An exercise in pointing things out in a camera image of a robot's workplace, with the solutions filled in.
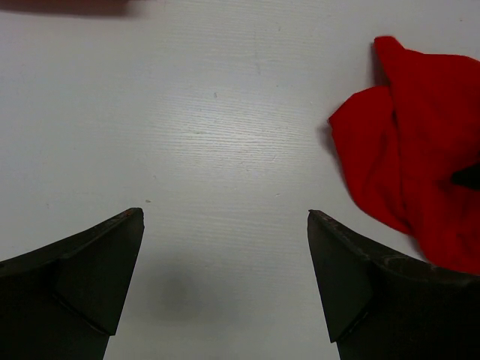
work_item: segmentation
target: red object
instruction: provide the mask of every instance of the red object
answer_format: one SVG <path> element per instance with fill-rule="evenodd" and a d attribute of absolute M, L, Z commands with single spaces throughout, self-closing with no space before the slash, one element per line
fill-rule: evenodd
<path fill-rule="evenodd" d="M 375 39 L 389 79 L 330 118 L 357 205 L 414 236 L 434 264 L 480 274 L 480 191 L 452 174 L 480 161 L 480 61 Z"/>

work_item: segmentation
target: white table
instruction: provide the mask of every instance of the white table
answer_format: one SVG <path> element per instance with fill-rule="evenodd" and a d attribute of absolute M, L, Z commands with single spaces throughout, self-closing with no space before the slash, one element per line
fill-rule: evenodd
<path fill-rule="evenodd" d="M 338 359 L 308 209 L 419 255 L 355 207 L 319 128 L 371 84 L 377 35 L 480 57 L 480 3 L 130 6 L 0 13 L 1 259 L 141 206 L 142 251 L 107 360 Z"/>

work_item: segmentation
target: cloth fold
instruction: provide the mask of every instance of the cloth fold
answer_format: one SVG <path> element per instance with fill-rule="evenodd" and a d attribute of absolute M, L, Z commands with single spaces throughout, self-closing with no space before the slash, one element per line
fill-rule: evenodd
<path fill-rule="evenodd" d="M 330 118 L 355 203 L 414 236 L 447 269 L 480 275 L 480 191 L 452 175 L 480 163 L 480 61 L 375 39 L 389 80 Z"/>

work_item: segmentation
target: red cloth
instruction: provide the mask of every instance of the red cloth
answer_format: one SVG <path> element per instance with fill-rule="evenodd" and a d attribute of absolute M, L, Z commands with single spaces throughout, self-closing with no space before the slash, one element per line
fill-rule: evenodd
<path fill-rule="evenodd" d="M 480 161 L 480 61 L 375 39 L 389 79 L 330 118 L 357 205 L 414 236 L 434 264 L 480 274 L 480 191 L 452 184 Z"/>

